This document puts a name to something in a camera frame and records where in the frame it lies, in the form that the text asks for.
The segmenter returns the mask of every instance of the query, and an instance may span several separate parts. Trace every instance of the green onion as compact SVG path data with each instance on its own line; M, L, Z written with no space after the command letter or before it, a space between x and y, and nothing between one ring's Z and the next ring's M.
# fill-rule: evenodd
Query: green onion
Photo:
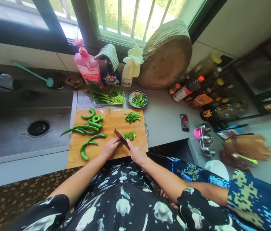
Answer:
M131 122L135 122L136 120L141 120L140 113L130 112L130 113L124 114L124 115L127 115L125 117L125 120L126 120L126 123L129 122L129 124L131 124Z
M91 81L88 82L88 91L92 94L90 100L106 104L125 103L125 98L121 92L111 89L108 94L103 93L102 90Z
M142 94L139 94L138 96L135 94L135 100L131 102L131 104L136 107L143 107L146 104L146 98Z

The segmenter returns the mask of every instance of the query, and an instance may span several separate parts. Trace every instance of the window frame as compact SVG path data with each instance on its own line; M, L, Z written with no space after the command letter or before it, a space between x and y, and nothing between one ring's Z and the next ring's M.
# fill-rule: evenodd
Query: window frame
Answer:
M189 35L192 44L198 39L226 1L227 0L206 0L202 4L189 27ZM101 49L106 44L112 43L116 48L119 61L121 61L122 59L120 59L120 57L125 57L127 51L133 48L131 40L120 39L119 37L111 36L110 33L108 36L100 34L94 0L71 0L71 2L86 47ZM140 40L136 40L136 42L140 47L143 47Z
M60 22L49 0L32 0L49 30L0 19L0 43L30 47L40 50L74 55L79 47L72 45L72 39L66 38ZM214 16L227 0L206 0L189 27L192 44L198 39ZM131 39L104 36L99 25L94 0L71 0L78 26L84 40L84 47L91 55L97 55L108 43L114 44L119 62L133 48Z
M48 30L0 19L0 43L72 55L78 52L66 38L49 0L32 1Z

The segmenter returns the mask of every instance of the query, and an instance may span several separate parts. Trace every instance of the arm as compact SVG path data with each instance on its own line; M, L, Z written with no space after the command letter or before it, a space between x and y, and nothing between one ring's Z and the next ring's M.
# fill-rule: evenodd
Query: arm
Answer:
M133 147L129 140L127 140L127 142L130 147L132 160L154 178L157 184L175 204L177 204L177 198L181 196L181 193L185 188L196 188L206 199L214 201L219 205L226 206L228 189L209 183L186 183L174 173L152 161L142 148Z
M103 167L106 161L114 155L119 144L120 141L118 138L113 138L110 140L108 143L106 143L98 157L64 181L47 198L64 194L69 198L69 207L71 208L80 198L82 193L88 187L99 170Z

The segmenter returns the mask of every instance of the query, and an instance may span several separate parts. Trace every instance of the blue rimmed bowl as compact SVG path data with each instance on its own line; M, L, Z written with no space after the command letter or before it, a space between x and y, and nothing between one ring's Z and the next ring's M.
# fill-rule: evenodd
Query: blue rimmed bowl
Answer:
M144 106L142 106L142 107L137 107L137 106L131 104L131 102L135 101L136 95L137 95L137 96L138 96L138 95L143 95L143 96L145 97L146 103L145 103ZM129 93L128 93L128 96L127 96L127 100L128 100L128 103L129 103L131 106L135 107L135 108L143 108L143 107L145 107L145 106L147 105L147 103L148 103L147 95L146 95L143 91L140 91L140 90L132 90L131 92L129 92Z

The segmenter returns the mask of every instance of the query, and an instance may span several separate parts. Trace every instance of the stainless steel sink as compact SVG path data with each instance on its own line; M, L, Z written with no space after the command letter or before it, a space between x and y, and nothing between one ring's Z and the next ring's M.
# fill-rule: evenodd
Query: stainless steel sink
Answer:
M69 150L70 134L59 136L70 126L72 99L68 91L39 92L31 99L0 92L0 163Z

